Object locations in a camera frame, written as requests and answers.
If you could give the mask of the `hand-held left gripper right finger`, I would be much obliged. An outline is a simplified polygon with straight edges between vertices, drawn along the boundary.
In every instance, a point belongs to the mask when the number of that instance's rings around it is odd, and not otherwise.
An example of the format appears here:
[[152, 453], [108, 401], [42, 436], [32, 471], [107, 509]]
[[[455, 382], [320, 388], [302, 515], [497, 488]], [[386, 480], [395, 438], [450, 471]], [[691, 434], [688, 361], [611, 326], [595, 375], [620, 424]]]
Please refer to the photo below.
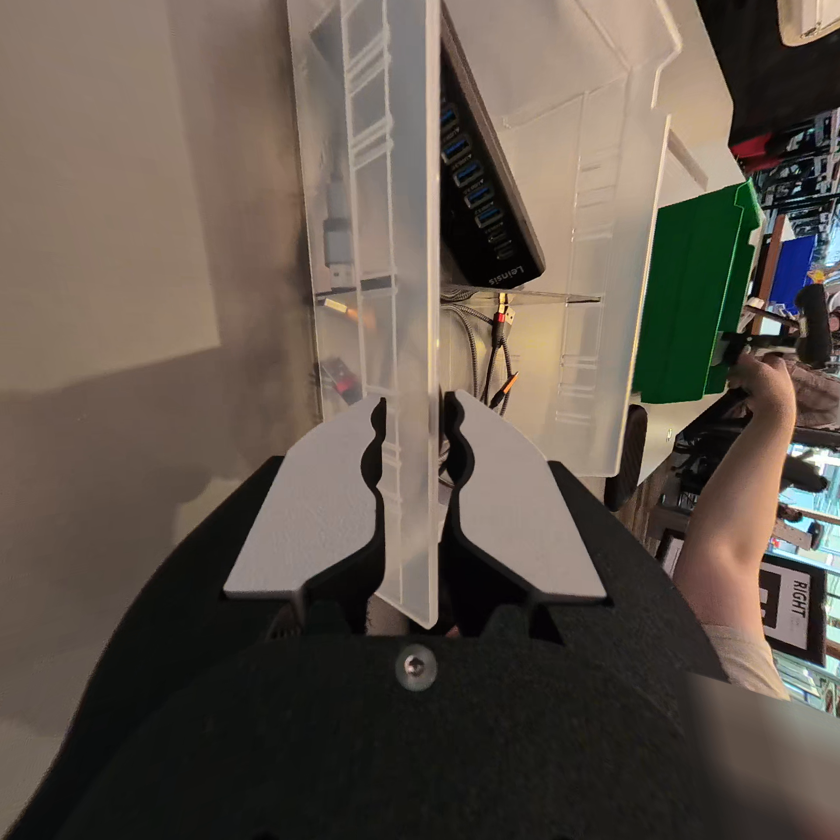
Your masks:
[[453, 483], [441, 571], [456, 621], [500, 606], [603, 605], [606, 588], [542, 452], [463, 390], [444, 397]]

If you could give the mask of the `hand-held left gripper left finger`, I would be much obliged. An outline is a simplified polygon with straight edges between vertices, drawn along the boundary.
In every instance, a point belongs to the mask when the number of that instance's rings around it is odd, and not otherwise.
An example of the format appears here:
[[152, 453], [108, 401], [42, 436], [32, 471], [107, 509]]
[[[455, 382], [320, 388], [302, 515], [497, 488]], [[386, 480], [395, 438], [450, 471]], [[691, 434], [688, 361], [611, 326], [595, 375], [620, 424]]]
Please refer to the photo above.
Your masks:
[[368, 396], [297, 441], [224, 583], [232, 599], [279, 600], [305, 620], [318, 602], [366, 620], [385, 576], [386, 400]]

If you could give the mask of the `green plastic bin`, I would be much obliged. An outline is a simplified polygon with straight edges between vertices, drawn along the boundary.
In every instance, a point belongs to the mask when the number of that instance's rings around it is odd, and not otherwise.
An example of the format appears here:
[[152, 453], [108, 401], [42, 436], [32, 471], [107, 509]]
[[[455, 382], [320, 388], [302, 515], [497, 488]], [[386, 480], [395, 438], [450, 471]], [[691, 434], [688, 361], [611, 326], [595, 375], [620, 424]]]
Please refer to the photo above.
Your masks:
[[751, 181], [658, 210], [633, 377], [645, 404], [698, 401], [728, 383], [763, 213]]

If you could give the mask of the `clear plastic box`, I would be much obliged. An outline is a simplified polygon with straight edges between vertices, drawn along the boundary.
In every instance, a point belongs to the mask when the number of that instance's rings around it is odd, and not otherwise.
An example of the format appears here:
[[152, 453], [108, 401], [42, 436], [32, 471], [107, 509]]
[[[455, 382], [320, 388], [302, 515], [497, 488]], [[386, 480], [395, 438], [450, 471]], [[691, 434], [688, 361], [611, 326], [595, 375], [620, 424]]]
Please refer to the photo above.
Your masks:
[[[440, 5], [453, 20], [545, 271], [514, 297], [506, 418], [576, 476], [618, 471], [681, 39], [666, 2], [288, 2], [322, 407], [384, 397], [380, 597], [438, 620]], [[448, 371], [441, 363], [450, 363]]]

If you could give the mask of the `dark grey usb hub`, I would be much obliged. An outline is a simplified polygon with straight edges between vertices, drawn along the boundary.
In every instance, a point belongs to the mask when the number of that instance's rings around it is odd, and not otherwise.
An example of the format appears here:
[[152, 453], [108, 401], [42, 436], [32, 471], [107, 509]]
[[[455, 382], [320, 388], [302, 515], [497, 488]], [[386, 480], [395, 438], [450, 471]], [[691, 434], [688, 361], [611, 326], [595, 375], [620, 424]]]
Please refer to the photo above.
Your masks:
[[446, 5], [440, 5], [440, 235], [467, 285], [509, 290], [545, 261]]

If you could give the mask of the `person's right forearm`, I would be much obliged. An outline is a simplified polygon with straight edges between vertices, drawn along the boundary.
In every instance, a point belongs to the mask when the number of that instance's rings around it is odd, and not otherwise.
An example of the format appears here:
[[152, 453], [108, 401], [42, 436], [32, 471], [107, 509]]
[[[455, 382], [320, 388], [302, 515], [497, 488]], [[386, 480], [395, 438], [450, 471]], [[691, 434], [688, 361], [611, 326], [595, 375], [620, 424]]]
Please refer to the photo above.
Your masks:
[[763, 641], [760, 566], [768, 547], [795, 411], [753, 410], [700, 494], [673, 582], [697, 620]]

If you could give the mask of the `person's right hand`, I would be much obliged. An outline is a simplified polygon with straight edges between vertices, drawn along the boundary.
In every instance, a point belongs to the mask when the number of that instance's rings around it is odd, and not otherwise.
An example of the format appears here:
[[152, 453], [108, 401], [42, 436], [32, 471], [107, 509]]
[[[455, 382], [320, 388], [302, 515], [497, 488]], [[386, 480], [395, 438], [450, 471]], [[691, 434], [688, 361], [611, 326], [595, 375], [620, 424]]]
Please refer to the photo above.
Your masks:
[[728, 384], [746, 393], [754, 421], [792, 433], [796, 419], [795, 389], [779, 355], [741, 352], [730, 368]]

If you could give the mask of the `blue container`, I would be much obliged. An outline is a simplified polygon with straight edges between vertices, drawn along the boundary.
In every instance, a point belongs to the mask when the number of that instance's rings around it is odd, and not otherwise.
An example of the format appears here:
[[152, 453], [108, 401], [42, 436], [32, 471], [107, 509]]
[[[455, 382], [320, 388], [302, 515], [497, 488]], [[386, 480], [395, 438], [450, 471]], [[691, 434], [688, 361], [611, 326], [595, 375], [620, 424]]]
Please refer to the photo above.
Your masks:
[[817, 246], [817, 235], [792, 238], [784, 241], [773, 276], [770, 302], [781, 305], [792, 315], [798, 313], [795, 298], [811, 283], [808, 272], [812, 267]]

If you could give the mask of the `person's beige clothing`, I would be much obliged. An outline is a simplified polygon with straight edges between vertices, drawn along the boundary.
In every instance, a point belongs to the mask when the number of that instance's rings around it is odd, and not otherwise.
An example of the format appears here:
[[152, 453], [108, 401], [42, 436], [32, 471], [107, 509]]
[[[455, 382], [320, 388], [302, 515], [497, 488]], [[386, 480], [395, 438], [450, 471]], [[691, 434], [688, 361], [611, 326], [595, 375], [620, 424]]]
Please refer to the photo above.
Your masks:
[[763, 637], [746, 635], [729, 626], [702, 624], [701, 628], [733, 685], [777, 700], [791, 699]]

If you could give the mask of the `framed marker sign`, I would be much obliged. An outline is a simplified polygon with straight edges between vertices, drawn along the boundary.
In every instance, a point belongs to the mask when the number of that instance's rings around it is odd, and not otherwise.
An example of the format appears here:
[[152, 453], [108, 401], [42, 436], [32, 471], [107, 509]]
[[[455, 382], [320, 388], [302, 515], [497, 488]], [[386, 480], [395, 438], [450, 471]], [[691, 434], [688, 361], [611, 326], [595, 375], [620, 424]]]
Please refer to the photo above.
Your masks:
[[759, 568], [763, 635], [775, 653], [826, 664], [826, 568], [766, 553]]

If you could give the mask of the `white metal stand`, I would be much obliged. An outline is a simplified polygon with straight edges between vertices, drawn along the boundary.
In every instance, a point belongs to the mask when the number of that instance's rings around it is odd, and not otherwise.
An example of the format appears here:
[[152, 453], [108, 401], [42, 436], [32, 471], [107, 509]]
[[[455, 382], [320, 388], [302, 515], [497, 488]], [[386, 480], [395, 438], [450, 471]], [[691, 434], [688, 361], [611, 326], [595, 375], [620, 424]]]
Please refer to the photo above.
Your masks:
[[781, 42], [806, 46], [839, 29], [839, 1], [777, 1]]

